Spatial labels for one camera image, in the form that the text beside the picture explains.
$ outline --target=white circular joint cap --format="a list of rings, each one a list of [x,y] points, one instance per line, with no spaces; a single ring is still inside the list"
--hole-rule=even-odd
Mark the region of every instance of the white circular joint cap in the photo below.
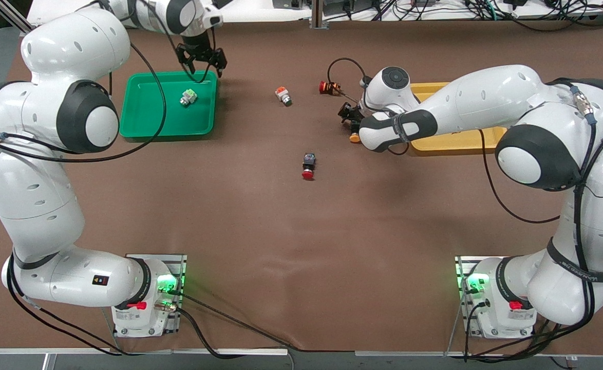
[[[535,183],[541,177],[541,167],[537,159],[519,147],[503,148],[497,161],[505,175],[520,183]]]
[[[185,4],[182,9],[180,9],[180,24],[187,27],[194,21],[194,17],[196,17],[196,4],[194,3],[196,0],[191,0],[191,2]]]
[[[87,116],[85,133],[89,141],[98,147],[108,146],[114,141],[119,131],[119,120],[114,110],[109,107],[98,107]]]

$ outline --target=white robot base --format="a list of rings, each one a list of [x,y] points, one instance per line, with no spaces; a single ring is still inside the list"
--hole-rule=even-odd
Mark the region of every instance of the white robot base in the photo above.
[[[536,310],[518,307],[516,303],[512,304],[503,297],[496,283],[497,266],[500,262],[501,257],[456,258],[457,276],[464,293],[461,305],[464,328],[468,320],[472,319],[470,332],[467,333],[471,337],[522,339],[532,335],[537,319]],[[475,309],[473,316],[469,318],[473,307],[478,304],[483,307]]]
[[[128,309],[112,307],[116,337],[160,337],[165,332],[168,316],[172,314],[170,311],[156,309],[156,304],[168,305],[175,302],[175,297],[162,290],[177,288],[177,279],[172,276],[163,261],[156,258],[144,258],[144,262],[151,271],[148,293],[137,307]]]

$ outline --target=green and white connector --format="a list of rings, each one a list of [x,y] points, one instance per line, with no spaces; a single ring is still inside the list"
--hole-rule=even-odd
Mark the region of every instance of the green and white connector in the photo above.
[[[194,103],[196,101],[196,92],[193,89],[187,89],[182,92],[182,98],[180,98],[180,104],[183,107],[187,107],[189,104]]]

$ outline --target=gray floor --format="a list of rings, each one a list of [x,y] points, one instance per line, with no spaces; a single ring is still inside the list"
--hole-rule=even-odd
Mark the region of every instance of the gray floor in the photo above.
[[[19,32],[13,28],[0,30],[0,82],[4,81],[16,52],[19,42]],[[376,370],[422,370],[432,368],[437,370],[476,368],[499,368],[500,370],[540,370],[544,368],[558,370],[546,357],[534,357],[528,360],[504,363],[499,365],[484,365],[469,361],[464,364],[461,360],[436,357],[357,357],[354,353],[325,352],[292,354],[294,368],[297,370],[312,369],[376,369]],[[43,355],[0,355],[0,370],[20,368],[21,370],[38,370],[43,363]],[[603,358],[580,358],[578,367],[583,370],[603,370]],[[105,355],[60,355],[55,362],[54,370],[147,370],[156,368],[176,368],[179,370],[191,368],[221,368],[268,370],[283,370],[293,368],[288,357],[284,356],[247,356],[236,360],[215,360],[210,355],[149,355],[138,358],[112,358]]]

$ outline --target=label on robot arm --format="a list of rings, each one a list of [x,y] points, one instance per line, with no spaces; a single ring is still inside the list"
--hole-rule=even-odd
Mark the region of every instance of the label on robot arm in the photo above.
[[[135,320],[139,319],[139,313],[132,313],[129,311],[117,311],[116,316],[118,320]]]
[[[530,320],[534,318],[534,312],[524,310],[509,311],[507,317],[510,320]]]

